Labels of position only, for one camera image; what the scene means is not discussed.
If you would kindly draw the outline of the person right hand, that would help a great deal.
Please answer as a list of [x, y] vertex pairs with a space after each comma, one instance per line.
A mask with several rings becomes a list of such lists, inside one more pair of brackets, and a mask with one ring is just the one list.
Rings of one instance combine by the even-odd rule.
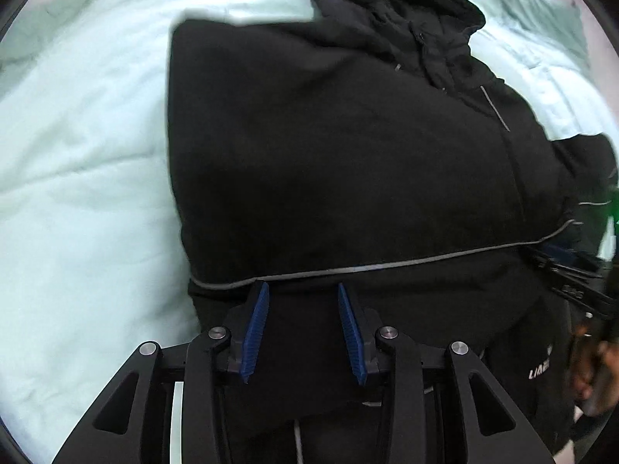
[[578, 325], [571, 358], [571, 388], [581, 411], [597, 417], [618, 403], [618, 345], [595, 337], [590, 325]]

